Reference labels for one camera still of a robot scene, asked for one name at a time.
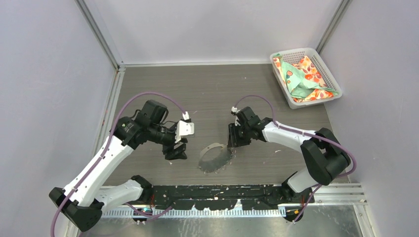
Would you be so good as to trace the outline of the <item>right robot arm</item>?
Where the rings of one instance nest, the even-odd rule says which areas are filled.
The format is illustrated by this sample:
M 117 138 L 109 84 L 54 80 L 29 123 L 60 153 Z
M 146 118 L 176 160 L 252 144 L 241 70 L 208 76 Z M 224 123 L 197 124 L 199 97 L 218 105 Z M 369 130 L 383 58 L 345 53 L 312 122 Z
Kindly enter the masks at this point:
M 235 121 L 228 125 L 228 147 L 247 146 L 253 140 L 280 144 L 302 154 L 305 168 L 282 183 L 282 196 L 296 202 L 302 192 L 315 185 L 329 185 L 350 164 L 351 158 L 334 134 L 326 128 L 302 130 L 272 118 L 260 119 L 250 107 L 231 109 Z

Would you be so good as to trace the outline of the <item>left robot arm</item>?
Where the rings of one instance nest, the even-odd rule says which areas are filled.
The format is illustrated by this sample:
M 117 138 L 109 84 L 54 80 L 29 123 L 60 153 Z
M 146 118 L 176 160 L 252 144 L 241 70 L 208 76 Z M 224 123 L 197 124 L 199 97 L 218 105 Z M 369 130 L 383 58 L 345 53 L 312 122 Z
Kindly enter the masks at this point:
M 146 142 L 162 145 L 167 160 L 187 159 L 186 136 L 194 134 L 194 125 L 187 111 L 171 127 L 164 120 L 167 107 L 155 100 L 145 102 L 130 117 L 121 117 L 98 153 L 69 184 L 53 188 L 50 199 L 81 232 L 96 225 L 102 214 L 122 204 L 137 201 L 147 204 L 153 197 L 153 186 L 135 175 L 121 185 L 102 191 L 101 187 L 120 163 Z

